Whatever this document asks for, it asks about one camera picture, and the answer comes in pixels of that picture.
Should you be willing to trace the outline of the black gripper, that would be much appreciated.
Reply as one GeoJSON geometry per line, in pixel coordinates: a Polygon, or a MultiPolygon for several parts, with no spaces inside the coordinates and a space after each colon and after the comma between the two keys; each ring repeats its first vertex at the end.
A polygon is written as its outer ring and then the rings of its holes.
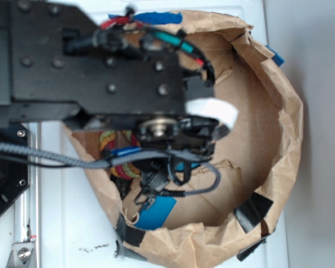
{"type": "Polygon", "coordinates": [[[159,116],[142,122],[135,135],[145,148],[176,151],[175,161],[187,152],[201,162],[210,159],[216,142],[230,133],[231,104],[216,98],[214,84],[197,73],[183,78],[183,89],[186,115],[159,116]]]}

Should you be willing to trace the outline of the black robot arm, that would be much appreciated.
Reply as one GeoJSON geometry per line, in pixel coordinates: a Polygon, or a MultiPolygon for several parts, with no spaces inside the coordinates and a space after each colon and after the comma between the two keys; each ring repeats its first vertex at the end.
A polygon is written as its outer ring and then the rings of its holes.
{"type": "Polygon", "coordinates": [[[106,169],[178,159],[206,163],[237,112],[214,97],[211,63],[181,36],[141,26],[101,29],[75,6],[0,1],[0,131],[15,123],[61,121],[71,130],[132,131],[139,145],[78,160],[1,141],[0,157],[106,169]]]}

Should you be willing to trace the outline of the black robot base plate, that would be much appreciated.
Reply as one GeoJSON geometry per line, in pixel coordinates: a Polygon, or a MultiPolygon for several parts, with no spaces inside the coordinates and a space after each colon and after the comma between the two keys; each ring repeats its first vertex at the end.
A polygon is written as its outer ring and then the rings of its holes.
{"type": "MultiPolygon", "coordinates": [[[[28,130],[19,123],[0,129],[0,142],[28,145],[28,130]]],[[[0,158],[0,217],[28,188],[28,157],[5,155],[0,158]]]]}

